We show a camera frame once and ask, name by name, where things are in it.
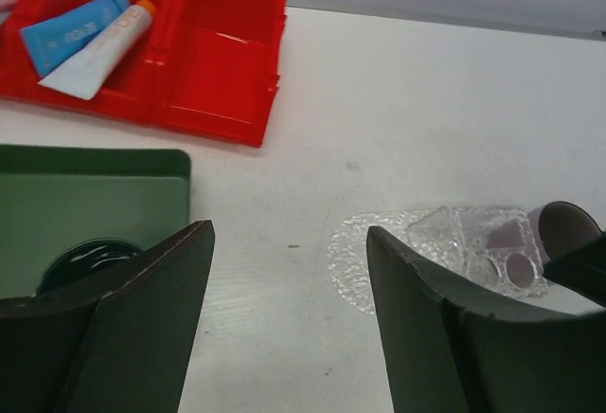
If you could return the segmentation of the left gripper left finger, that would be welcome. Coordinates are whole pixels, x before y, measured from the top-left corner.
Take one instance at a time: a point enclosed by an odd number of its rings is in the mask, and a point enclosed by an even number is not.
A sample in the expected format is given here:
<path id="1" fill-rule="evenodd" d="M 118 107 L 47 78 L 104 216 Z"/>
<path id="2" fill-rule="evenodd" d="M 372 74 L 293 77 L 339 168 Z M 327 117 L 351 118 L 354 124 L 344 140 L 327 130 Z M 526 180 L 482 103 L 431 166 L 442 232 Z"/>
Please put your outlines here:
<path id="1" fill-rule="evenodd" d="M 215 231 L 195 222 L 65 287 L 1 303 L 5 412 L 174 412 Z"/>

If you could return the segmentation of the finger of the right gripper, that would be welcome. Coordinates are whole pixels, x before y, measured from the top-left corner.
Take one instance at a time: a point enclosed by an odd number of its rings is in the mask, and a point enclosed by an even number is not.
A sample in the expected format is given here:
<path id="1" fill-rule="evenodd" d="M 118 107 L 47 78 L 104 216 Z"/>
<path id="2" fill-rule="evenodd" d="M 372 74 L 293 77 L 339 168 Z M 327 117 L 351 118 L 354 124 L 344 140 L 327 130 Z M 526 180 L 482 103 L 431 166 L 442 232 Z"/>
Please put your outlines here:
<path id="1" fill-rule="evenodd" d="M 605 235 L 550 261 L 544 277 L 584 297 L 605 297 Z"/>

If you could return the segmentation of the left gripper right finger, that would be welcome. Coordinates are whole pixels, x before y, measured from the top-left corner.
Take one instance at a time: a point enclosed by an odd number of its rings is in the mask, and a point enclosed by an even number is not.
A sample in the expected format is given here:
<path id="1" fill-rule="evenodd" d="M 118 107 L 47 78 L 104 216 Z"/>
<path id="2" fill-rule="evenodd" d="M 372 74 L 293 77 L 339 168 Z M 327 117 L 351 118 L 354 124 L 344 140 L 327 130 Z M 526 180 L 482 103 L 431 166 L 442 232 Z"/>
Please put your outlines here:
<path id="1" fill-rule="evenodd" d="M 605 314 L 495 294 L 379 226 L 367 264 L 398 412 L 601 412 Z"/>

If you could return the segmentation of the purple ceramic mug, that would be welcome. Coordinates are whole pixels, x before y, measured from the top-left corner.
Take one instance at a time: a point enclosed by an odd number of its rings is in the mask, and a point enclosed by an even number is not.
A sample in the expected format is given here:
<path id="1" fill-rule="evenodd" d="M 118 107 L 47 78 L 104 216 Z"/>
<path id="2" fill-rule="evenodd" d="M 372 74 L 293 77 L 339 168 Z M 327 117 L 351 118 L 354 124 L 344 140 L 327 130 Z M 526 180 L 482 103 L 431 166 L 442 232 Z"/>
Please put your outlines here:
<path id="1" fill-rule="evenodd" d="M 588 212 L 565 201 L 551 202 L 536 208 L 527 213 L 526 220 L 539 254 L 539 273 L 549 261 L 583 247 L 603 233 Z M 526 231 L 523 226 L 517 220 L 511 220 L 490 233 L 487 247 L 518 250 L 526 246 L 524 234 Z M 519 253 L 506 256 L 505 266 L 508 278 L 517 287 L 529 287 L 536 277 L 530 259 Z"/>

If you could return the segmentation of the clear textured holder box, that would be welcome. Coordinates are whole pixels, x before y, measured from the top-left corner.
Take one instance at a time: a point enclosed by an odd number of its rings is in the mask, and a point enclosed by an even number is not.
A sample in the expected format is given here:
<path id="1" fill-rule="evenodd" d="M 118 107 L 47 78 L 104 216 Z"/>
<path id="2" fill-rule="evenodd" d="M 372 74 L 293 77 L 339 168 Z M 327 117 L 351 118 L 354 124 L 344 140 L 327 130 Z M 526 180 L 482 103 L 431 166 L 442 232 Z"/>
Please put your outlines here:
<path id="1" fill-rule="evenodd" d="M 406 210 L 406 243 L 424 258 L 503 296 L 543 296 L 547 282 L 526 212 L 516 206 Z"/>

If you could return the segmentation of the dark green mug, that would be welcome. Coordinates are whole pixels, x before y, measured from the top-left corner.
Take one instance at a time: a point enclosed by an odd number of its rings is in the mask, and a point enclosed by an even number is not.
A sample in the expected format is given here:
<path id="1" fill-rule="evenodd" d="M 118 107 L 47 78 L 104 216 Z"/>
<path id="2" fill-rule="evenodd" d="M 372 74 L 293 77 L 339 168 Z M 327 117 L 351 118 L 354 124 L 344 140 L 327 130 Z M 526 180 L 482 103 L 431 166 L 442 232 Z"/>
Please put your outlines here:
<path id="1" fill-rule="evenodd" d="M 36 290 L 37 295 L 88 278 L 122 261 L 134 258 L 143 250 L 132 242 L 116 238 L 80 242 L 61 253 L 46 269 Z"/>

